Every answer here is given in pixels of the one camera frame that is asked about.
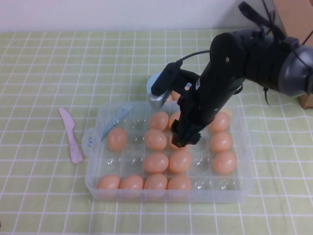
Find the plastic egg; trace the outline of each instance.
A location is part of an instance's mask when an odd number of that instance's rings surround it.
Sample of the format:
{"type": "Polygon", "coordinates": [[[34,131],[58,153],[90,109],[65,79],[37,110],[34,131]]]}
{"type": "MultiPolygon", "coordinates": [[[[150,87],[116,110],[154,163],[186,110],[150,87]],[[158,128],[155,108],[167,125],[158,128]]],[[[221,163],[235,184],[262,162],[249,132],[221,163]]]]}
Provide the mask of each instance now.
{"type": "Polygon", "coordinates": [[[167,139],[162,131],[150,129],[145,134],[145,142],[153,150],[163,150],[166,147],[167,139]]]}
{"type": "Polygon", "coordinates": [[[175,175],[168,182],[169,190],[191,190],[191,180],[186,175],[175,175]]]}
{"type": "Polygon", "coordinates": [[[143,161],[143,168],[148,173],[162,173],[166,170],[169,160],[164,153],[153,153],[143,161]]]}
{"type": "Polygon", "coordinates": [[[98,181],[96,188],[119,189],[120,183],[121,180],[118,175],[106,175],[98,181]]]}
{"type": "Polygon", "coordinates": [[[107,138],[108,148],[111,151],[120,151],[127,144],[127,133],[123,128],[113,128],[107,138]]]}
{"type": "Polygon", "coordinates": [[[157,129],[160,131],[165,130],[168,124],[168,114],[164,111],[154,113],[149,120],[149,128],[157,129]]]}
{"type": "Polygon", "coordinates": [[[214,120],[209,124],[209,129],[212,132],[225,131],[229,127],[230,118],[227,113],[218,112],[214,120]]]}
{"type": "Polygon", "coordinates": [[[168,121],[168,128],[171,129],[171,126],[174,122],[174,120],[179,120],[179,116],[180,116],[180,111],[176,111],[175,113],[173,113],[171,116],[170,116],[170,119],[168,121]]]}
{"type": "Polygon", "coordinates": [[[139,175],[130,175],[122,180],[121,189],[143,189],[143,178],[139,175]]]}
{"type": "Polygon", "coordinates": [[[183,173],[186,172],[192,162],[191,154],[186,150],[178,150],[172,154],[169,161],[169,169],[173,173],[183,173]]]}
{"type": "Polygon", "coordinates": [[[167,183],[168,181],[165,175],[153,174],[147,178],[144,189],[166,190],[167,183]]]}
{"type": "Polygon", "coordinates": [[[231,135],[226,131],[214,134],[212,136],[210,146],[211,149],[217,153],[229,150],[232,146],[231,135]]]}
{"type": "Polygon", "coordinates": [[[179,97],[180,97],[180,94],[179,94],[179,93],[177,93],[177,92],[175,92],[175,91],[172,91],[172,98],[173,98],[173,100],[178,100],[179,97]]]}
{"type": "Polygon", "coordinates": [[[176,145],[172,144],[172,138],[173,138],[173,134],[171,134],[169,137],[169,144],[170,144],[171,149],[173,149],[173,150],[180,150],[180,149],[188,150],[190,148],[190,144],[187,144],[185,147],[178,148],[176,145]]]}
{"type": "Polygon", "coordinates": [[[231,151],[219,153],[213,161],[213,169],[216,173],[226,175],[231,173],[237,166],[237,157],[231,151]]]}

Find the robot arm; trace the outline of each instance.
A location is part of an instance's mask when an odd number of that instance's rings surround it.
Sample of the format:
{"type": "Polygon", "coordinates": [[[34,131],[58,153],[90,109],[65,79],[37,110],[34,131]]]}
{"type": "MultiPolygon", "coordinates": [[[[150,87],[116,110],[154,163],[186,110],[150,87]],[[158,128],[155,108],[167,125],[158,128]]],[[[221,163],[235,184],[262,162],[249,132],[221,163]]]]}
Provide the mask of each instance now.
{"type": "Polygon", "coordinates": [[[265,19],[245,2],[240,10],[260,30],[216,36],[210,46],[210,62],[200,76],[180,69],[183,58],[168,64],[151,88],[154,107],[161,107],[171,91],[181,95],[180,117],[171,127],[172,143],[178,147],[196,144],[199,132],[242,90],[246,79],[288,96],[313,94],[313,48],[284,37],[276,27],[272,27],[274,36],[266,35],[263,25],[269,23],[265,19]],[[187,83],[192,84],[189,90],[185,90],[187,83]]]}

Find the table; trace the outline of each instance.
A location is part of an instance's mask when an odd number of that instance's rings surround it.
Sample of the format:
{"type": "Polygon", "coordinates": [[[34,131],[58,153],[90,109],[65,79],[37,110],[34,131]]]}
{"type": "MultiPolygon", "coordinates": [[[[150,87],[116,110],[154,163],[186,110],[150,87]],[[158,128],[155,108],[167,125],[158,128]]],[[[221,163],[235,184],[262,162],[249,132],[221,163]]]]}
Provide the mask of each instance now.
{"type": "MultiPolygon", "coordinates": [[[[107,101],[146,100],[155,72],[234,29],[0,34],[1,234],[306,235],[313,230],[313,110],[246,81],[232,97],[257,141],[242,204],[102,203],[72,164],[58,113],[81,143],[107,101]]],[[[201,73],[207,54],[184,62],[201,73]]]]}

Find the white wall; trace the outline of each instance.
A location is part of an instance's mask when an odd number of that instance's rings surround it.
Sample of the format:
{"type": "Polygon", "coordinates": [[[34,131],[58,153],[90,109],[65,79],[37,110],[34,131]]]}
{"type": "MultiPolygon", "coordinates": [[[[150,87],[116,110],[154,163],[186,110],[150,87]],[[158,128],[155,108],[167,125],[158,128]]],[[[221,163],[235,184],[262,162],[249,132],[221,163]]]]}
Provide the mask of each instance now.
{"type": "MultiPolygon", "coordinates": [[[[241,0],[0,0],[0,31],[146,30],[254,26],[241,0]]],[[[261,0],[246,0],[263,16],[261,0]]],[[[274,9],[272,0],[266,0],[274,9]]]]}

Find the clear plastic egg tray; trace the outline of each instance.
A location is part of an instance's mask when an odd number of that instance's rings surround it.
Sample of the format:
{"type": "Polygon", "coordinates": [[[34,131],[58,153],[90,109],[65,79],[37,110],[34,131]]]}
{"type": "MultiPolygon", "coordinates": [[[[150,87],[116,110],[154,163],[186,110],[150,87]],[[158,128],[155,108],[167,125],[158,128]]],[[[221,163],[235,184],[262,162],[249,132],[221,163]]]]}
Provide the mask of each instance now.
{"type": "MultiPolygon", "coordinates": [[[[208,128],[201,132],[201,140],[188,151],[192,155],[192,165],[185,173],[192,182],[192,190],[128,190],[97,189],[97,182],[105,175],[117,174],[121,177],[137,174],[144,180],[150,175],[143,169],[143,160],[154,151],[146,146],[144,135],[149,129],[150,116],[165,111],[169,116],[179,111],[176,102],[165,103],[155,110],[149,102],[107,103],[99,108],[96,126],[83,137],[83,152],[89,157],[85,183],[93,197],[100,201],[153,201],[153,202],[223,202],[243,201],[253,187],[250,169],[253,144],[250,133],[245,129],[243,118],[236,106],[226,105],[223,109],[230,115],[227,131],[231,134],[231,151],[237,156],[237,166],[229,175],[219,175],[213,170],[216,153],[210,150],[212,133],[208,128]],[[122,127],[128,134],[128,143],[122,151],[111,152],[107,147],[107,134],[114,127],[122,127]]],[[[168,138],[170,131],[164,133],[168,138]]],[[[173,151],[167,144],[164,153],[170,157],[173,151]]],[[[165,171],[168,180],[174,174],[165,171]]]]}

